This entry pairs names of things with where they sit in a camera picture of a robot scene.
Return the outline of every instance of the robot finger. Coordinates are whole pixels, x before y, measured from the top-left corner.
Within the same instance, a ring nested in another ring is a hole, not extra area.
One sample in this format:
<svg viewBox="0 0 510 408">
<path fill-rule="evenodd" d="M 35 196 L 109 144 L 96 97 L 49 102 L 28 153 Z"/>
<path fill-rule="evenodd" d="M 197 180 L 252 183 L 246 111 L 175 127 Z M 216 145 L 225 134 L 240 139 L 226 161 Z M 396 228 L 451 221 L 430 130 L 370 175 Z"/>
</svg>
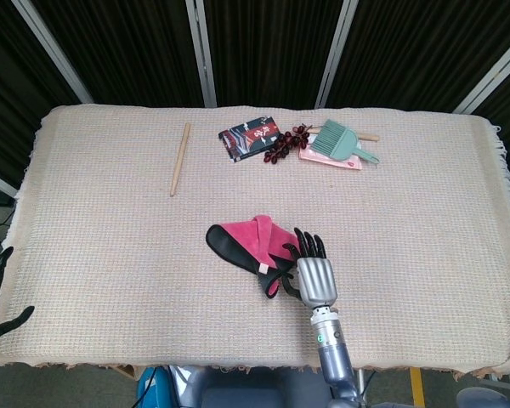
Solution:
<svg viewBox="0 0 510 408">
<path fill-rule="evenodd" d="M 297 262 L 298 259 L 301 258 L 300 252 L 298 251 L 297 247 L 294 246 L 293 244 L 283 244 L 283 247 L 289 251 L 289 253 L 291 254 L 291 258 L 293 258 L 295 262 Z"/>
<path fill-rule="evenodd" d="M 315 243 L 317 244 L 317 256 L 319 258 L 326 258 L 325 246 L 319 235 L 314 235 Z"/>
<path fill-rule="evenodd" d="M 315 258 L 317 256 L 317 248 L 315 246 L 314 238 L 308 232 L 304 232 L 304 236 L 306 237 L 306 242 L 308 242 L 308 256 Z"/>
<path fill-rule="evenodd" d="M 297 239 L 298 239 L 298 247 L 300 248 L 300 256 L 302 258 L 306 258 L 308 257 L 308 245 L 306 244 L 306 238 L 304 238 L 304 234 L 303 232 L 298 229 L 298 228 L 295 228 L 295 234 L 297 235 Z"/>
</svg>

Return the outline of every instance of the woven fabric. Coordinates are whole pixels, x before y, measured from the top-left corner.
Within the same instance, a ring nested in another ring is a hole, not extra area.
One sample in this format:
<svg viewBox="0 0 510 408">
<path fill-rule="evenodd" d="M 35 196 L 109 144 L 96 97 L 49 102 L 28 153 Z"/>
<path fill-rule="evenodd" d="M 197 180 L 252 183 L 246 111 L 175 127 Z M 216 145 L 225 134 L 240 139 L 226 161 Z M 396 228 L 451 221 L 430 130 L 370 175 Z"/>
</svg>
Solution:
<svg viewBox="0 0 510 408">
<path fill-rule="evenodd" d="M 218 132 L 261 115 L 381 136 L 360 172 L 262 156 Z M 175 197 L 169 189 L 191 122 Z M 79 105 L 42 122 L 6 245 L 0 364 L 318 366 L 310 311 L 217 257 L 212 224 L 268 214 L 319 234 L 356 367 L 510 372 L 510 182 L 476 116 L 381 109 Z"/>
</svg>

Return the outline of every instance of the green brush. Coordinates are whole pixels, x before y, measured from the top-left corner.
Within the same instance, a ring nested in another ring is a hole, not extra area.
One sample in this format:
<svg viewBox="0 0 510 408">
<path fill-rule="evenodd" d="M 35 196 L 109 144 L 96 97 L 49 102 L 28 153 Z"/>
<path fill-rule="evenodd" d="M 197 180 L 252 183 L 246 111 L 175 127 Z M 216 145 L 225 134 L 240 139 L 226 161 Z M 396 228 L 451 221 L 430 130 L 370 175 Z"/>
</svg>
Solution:
<svg viewBox="0 0 510 408">
<path fill-rule="evenodd" d="M 357 143 L 359 143 L 359 139 L 353 130 L 327 119 L 311 149 L 339 162 L 350 158 L 351 155 L 357 155 L 361 159 L 375 164 L 380 162 L 373 154 L 359 149 Z"/>
</svg>

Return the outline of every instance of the grape cluster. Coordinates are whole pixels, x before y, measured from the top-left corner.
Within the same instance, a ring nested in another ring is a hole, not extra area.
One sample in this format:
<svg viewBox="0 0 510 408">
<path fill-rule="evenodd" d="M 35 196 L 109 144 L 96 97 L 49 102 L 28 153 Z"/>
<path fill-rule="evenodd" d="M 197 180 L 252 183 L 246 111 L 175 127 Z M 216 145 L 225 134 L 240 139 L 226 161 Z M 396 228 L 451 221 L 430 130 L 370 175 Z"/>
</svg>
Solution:
<svg viewBox="0 0 510 408">
<path fill-rule="evenodd" d="M 277 139 L 274 142 L 274 145 L 270 148 L 270 150 L 264 153 L 264 162 L 271 162 L 272 164 L 276 164 L 278 159 L 285 159 L 287 155 L 293 150 L 295 147 L 300 147 L 301 149 L 306 149 L 308 145 L 308 129 L 310 127 L 306 127 L 304 125 L 295 126 L 291 132 L 285 132 L 285 134 L 280 133 Z"/>
</svg>

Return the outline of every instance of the wooden handle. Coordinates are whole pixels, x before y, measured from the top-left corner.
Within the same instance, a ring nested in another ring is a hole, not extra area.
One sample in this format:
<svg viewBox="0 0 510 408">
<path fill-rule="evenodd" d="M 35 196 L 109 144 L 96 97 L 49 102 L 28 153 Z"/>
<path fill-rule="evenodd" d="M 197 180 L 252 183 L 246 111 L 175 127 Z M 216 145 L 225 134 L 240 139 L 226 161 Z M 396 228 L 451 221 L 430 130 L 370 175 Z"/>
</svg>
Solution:
<svg viewBox="0 0 510 408">
<path fill-rule="evenodd" d="M 172 187 L 170 187 L 170 196 L 173 197 L 176 194 L 176 186 L 178 185 L 179 172 L 181 171 L 181 165 L 184 162 L 185 147 L 187 146 L 187 139 L 189 139 L 190 123 L 185 123 L 184 137 L 181 139 L 181 145 L 179 146 L 178 158 L 176 159 L 176 167 L 173 169 Z"/>
<path fill-rule="evenodd" d="M 321 126 L 311 127 L 308 129 L 308 133 L 317 134 L 321 131 Z M 377 134 L 372 133 L 356 133 L 359 140 L 368 140 L 370 142 L 379 142 L 380 137 Z"/>
</svg>

